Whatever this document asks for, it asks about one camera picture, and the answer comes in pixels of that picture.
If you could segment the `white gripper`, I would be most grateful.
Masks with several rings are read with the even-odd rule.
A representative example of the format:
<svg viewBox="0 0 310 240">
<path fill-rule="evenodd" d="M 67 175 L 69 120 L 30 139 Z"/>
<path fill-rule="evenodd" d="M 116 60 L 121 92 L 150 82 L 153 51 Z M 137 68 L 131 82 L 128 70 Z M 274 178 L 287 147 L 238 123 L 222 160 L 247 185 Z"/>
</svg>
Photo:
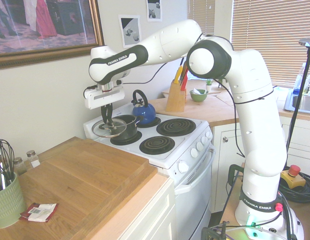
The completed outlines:
<svg viewBox="0 0 310 240">
<path fill-rule="evenodd" d="M 101 89 L 92 89 L 85 92 L 85 107 L 88 109 L 100 108 L 102 120 L 105 124 L 113 127 L 113 105 L 112 103 L 124 99 L 123 86 L 115 86 L 110 91 L 103 92 Z"/>
</svg>

